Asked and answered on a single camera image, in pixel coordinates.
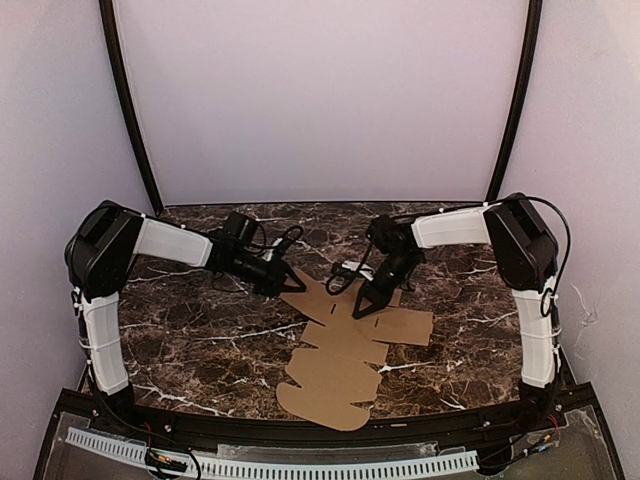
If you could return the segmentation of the brown cardboard box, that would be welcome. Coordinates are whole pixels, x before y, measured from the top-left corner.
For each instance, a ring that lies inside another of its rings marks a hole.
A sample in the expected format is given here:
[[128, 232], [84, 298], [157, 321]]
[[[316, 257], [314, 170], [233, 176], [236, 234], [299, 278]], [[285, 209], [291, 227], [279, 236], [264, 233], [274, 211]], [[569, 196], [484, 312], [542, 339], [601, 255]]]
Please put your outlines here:
[[370, 418], [362, 405], [373, 402], [382, 381], [391, 344], [426, 347], [433, 331], [433, 314], [399, 306], [401, 292], [381, 311], [352, 317], [360, 280], [345, 292], [329, 295], [325, 286], [300, 269], [304, 293], [280, 298], [309, 321], [302, 347], [292, 352], [285, 373], [291, 381], [276, 388], [279, 405], [301, 419], [337, 430], [354, 431]]

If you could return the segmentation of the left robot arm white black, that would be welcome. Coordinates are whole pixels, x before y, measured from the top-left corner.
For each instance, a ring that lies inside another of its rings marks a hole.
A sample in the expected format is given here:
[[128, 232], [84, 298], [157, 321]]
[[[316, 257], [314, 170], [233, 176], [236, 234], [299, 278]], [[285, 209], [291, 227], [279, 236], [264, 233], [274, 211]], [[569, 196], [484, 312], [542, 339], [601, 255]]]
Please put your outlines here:
[[103, 421], [117, 434], [131, 436], [141, 427], [118, 320], [119, 294], [134, 260], [148, 256], [228, 274], [268, 298], [305, 292], [305, 283], [283, 258], [294, 238], [283, 234], [273, 245], [256, 244], [253, 237], [259, 227], [258, 221], [231, 212], [221, 227], [203, 233], [110, 200], [81, 223], [65, 248], [64, 260], [93, 395], [103, 405]]

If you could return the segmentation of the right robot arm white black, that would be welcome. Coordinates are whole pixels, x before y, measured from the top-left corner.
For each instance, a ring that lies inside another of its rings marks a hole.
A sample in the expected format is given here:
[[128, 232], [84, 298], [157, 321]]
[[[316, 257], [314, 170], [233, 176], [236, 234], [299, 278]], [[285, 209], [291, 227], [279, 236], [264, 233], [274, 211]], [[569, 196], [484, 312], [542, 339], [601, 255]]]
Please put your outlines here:
[[429, 213], [381, 215], [366, 237], [384, 260], [358, 290], [352, 315], [361, 319], [389, 305], [394, 291], [439, 246], [487, 244], [497, 271], [515, 301], [522, 345], [520, 404], [510, 424], [521, 434], [534, 432], [552, 408], [561, 371], [558, 283], [569, 253], [535, 206], [540, 198], [515, 193], [468, 207]]

